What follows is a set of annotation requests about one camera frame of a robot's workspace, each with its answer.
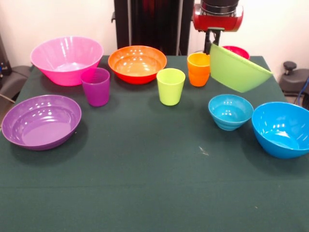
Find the orange bowl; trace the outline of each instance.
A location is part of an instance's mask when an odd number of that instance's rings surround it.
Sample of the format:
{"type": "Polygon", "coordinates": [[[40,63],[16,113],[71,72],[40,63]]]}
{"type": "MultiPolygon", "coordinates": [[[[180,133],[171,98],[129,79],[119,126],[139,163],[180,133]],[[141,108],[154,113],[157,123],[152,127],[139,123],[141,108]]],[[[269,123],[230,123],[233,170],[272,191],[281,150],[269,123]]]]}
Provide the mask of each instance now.
{"type": "Polygon", "coordinates": [[[166,63],[161,51],[142,45],[120,48],[108,59],[108,65],[120,79],[135,85],[153,81],[166,63]]]}

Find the red robot part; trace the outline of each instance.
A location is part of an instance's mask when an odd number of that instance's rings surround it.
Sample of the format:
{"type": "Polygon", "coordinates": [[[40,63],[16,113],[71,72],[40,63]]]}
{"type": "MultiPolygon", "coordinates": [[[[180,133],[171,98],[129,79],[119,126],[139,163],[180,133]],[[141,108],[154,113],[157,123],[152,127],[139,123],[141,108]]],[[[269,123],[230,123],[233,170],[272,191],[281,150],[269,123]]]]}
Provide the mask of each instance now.
{"type": "Polygon", "coordinates": [[[223,31],[237,31],[243,19],[243,11],[238,16],[220,16],[201,14],[200,4],[195,4],[193,9],[193,25],[196,30],[208,31],[209,29],[222,29],[223,31]]]}

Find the blue bowl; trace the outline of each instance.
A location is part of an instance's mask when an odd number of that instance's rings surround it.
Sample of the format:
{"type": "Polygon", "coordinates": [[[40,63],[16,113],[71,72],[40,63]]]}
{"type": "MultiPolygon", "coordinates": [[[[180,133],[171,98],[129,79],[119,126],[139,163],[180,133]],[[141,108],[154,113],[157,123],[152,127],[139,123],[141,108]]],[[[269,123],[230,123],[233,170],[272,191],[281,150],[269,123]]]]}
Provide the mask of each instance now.
{"type": "Polygon", "coordinates": [[[309,111],[286,102],[269,102],[252,115],[254,134],[263,149],[281,159],[309,153],[309,111]]]}
{"type": "Polygon", "coordinates": [[[237,129],[247,122],[253,113],[250,102],[232,94],[222,94],[212,98],[208,109],[218,127],[226,131],[237,129]]]}

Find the bowl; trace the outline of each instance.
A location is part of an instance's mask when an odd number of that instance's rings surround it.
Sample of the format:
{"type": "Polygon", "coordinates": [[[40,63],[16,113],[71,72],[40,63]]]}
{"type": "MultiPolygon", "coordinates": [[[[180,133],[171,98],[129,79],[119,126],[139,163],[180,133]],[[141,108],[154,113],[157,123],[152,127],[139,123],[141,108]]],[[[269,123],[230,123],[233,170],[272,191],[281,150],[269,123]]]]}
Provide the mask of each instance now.
{"type": "Polygon", "coordinates": [[[209,101],[209,112],[219,128],[233,131],[247,122],[253,113],[253,107],[246,99],[222,94],[209,101]]]}
{"type": "Polygon", "coordinates": [[[211,45],[211,76],[241,93],[247,92],[272,76],[263,67],[215,44],[211,45]]]}
{"type": "Polygon", "coordinates": [[[296,158],[309,153],[309,111],[286,102],[269,102],[252,115],[254,134],[270,155],[296,158]]]}
{"type": "Polygon", "coordinates": [[[241,57],[244,57],[245,59],[250,59],[250,55],[245,49],[236,46],[223,46],[223,47],[241,57]]]}
{"type": "Polygon", "coordinates": [[[203,52],[192,53],[187,58],[190,84],[196,87],[206,85],[211,72],[210,56],[203,52]]]}
{"type": "Polygon", "coordinates": [[[166,63],[167,58],[161,51],[141,45],[120,48],[108,59],[108,65],[120,79],[135,85],[155,80],[166,63]]]}
{"type": "Polygon", "coordinates": [[[68,140],[81,117],[80,106],[70,98],[37,96],[17,104],[5,115],[2,133],[18,146],[47,150],[68,140]]]}
{"type": "Polygon", "coordinates": [[[102,46],[81,36],[46,41],[33,49],[31,62],[52,82],[60,86],[81,85],[81,74],[96,68],[103,56],[102,46]]]}

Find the plastic cup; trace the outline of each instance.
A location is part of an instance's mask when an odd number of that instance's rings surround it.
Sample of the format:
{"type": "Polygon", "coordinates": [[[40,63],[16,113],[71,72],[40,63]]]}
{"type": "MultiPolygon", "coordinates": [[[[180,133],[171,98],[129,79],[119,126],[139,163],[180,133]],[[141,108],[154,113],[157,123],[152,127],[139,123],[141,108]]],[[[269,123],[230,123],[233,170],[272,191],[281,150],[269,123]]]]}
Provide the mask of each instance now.
{"type": "Polygon", "coordinates": [[[189,80],[191,85],[202,87],[206,84],[210,74],[210,56],[205,53],[192,53],[187,59],[189,80]]]}
{"type": "Polygon", "coordinates": [[[183,91],[185,74],[179,69],[162,69],[156,75],[160,101],[164,105],[176,105],[183,91]]]}
{"type": "Polygon", "coordinates": [[[92,106],[105,105],[110,97],[110,73],[106,69],[89,69],[81,76],[84,93],[92,106]]]}

